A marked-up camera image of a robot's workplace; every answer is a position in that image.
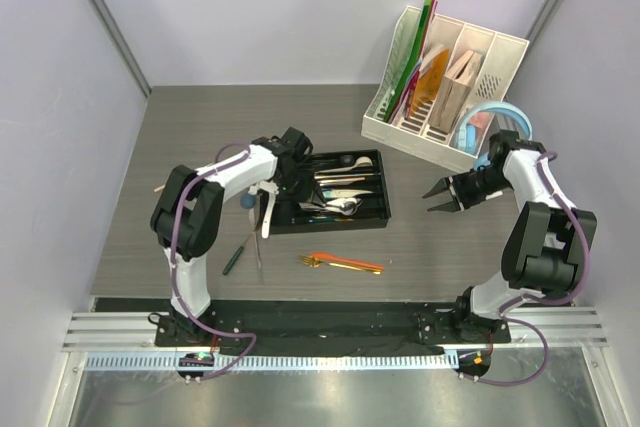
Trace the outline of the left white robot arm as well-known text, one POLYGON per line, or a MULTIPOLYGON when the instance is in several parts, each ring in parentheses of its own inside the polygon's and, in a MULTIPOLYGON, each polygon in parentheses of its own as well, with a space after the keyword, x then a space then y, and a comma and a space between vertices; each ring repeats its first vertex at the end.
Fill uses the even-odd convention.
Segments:
POLYGON ((178 333, 193 346, 205 344, 211 336, 255 338, 217 330, 210 319, 206 255, 218 236, 224 204, 242 192, 265 192, 268 203, 260 230, 266 238, 278 195, 294 202, 322 198, 306 167, 313 144, 302 131, 290 127, 280 137, 261 137, 236 146, 240 149, 237 154, 217 157, 212 164, 196 169, 175 167, 150 219, 169 265, 178 333))

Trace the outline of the beige wooden spoon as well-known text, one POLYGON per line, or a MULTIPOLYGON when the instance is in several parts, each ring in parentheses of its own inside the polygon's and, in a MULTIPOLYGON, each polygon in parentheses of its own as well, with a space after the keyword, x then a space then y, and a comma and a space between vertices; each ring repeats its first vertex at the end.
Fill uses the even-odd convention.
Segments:
POLYGON ((372 167, 373 161, 368 156, 360 156, 353 160, 350 165, 319 171, 319 174, 333 174, 349 172, 357 168, 372 167))

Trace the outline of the steel spoon wooden handle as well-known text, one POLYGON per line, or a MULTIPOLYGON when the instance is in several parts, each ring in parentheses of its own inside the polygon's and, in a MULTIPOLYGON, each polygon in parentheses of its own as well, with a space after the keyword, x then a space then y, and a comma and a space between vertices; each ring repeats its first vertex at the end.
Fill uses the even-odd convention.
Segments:
POLYGON ((340 205, 330 205, 330 204, 316 205, 316 204, 311 204, 311 203, 299 203, 298 206, 299 206, 299 208, 301 210, 306 211, 306 212, 319 212, 319 213, 323 213, 323 214, 337 214, 337 215, 341 215, 343 217, 352 216, 352 215, 346 215, 343 212, 344 204, 340 204, 340 205))

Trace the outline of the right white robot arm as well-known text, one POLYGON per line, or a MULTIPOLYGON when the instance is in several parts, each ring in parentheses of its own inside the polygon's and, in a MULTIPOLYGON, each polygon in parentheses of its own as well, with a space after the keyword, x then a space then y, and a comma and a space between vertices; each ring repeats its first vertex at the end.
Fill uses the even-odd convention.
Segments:
POLYGON ((597 219, 563 193, 549 166, 555 157, 542 143, 501 130, 489 140, 486 166, 443 177, 427 192, 449 194, 439 211, 462 212, 510 189, 520 209, 499 272, 456 299, 448 323, 461 341, 495 335, 506 313, 526 302, 561 306, 582 291, 597 219))

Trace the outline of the beige sheathed knife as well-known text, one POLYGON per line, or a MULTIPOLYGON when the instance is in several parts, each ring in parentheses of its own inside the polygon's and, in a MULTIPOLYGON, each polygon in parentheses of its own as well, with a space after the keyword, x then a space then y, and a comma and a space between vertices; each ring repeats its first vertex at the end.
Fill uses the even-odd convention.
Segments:
POLYGON ((363 189, 325 189, 322 193, 325 199, 338 199, 356 198, 361 195, 373 194, 373 191, 363 189))

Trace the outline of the black measuring scoop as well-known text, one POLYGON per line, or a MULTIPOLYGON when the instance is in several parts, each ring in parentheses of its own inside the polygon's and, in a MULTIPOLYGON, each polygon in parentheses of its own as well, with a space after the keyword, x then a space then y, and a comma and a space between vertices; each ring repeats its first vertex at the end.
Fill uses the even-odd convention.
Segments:
POLYGON ((331 170, 336 168, 351 167, 355 163, 355 157, 352 154, 344 154, 340 156, 331 156, 323 159, 316 159, 313 166, 316 170, 331 170))

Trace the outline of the gold knife green handle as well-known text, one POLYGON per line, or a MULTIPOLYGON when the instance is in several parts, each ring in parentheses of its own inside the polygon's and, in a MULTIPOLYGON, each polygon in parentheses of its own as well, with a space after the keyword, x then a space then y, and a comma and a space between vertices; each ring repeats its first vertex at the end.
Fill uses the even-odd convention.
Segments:
POLYGON ((292 225, 313 224, 313 223, 357 223, 357 224, 382 224, 387 225, 387 218, 370 217, 370 218, 353 218, 353 217, 335 217, 335 216, 311 216, 296 218, 291 221, 292 225))

